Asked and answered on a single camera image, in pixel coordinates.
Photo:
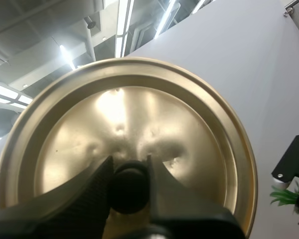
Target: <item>metal bracket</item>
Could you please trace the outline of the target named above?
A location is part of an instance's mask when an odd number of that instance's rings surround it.
[[[284,12],[284,17],[287,17],[288,15],[291,16],[294,13],[293,7],[288,7],[286,11]]]

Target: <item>brass plate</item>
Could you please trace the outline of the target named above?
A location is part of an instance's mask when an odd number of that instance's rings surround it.
[[[33,101],[0,159],[0,209],[59,186],[109,154],[116,166],[147,154],[162,160],[183,185],[230,209],[249,235],[256,168],[235,113],[195,75],[143,58],[92,63]],[[107,227],[118,221],[122,215],[111,212]]]

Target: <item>white wall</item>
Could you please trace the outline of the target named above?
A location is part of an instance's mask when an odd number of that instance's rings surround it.
[[[259,200],[252,239],[299,239],[292,207],[270,206],[271,172],[299,134],[299,31],[279,0],[217,0],[136,50],[211,84],[253,146]]]

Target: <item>black rubber knob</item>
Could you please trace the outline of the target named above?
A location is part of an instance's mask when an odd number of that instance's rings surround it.
[[[118,168],[109,183],[108,200],[117,212],[133,214],[149,201],[147,168],[139,161],[129,161]]]

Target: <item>ceiling pipe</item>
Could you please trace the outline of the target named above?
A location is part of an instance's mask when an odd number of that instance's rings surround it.
[[[91,36],[91,28],[93,28],[96,23],[90,19],[90,17],[84,18],[84,25],[86,30],[86,50],[88,51],[89,55],[92,57],[93,61],[96,61],[94,47],[92,43],[92,36]]]

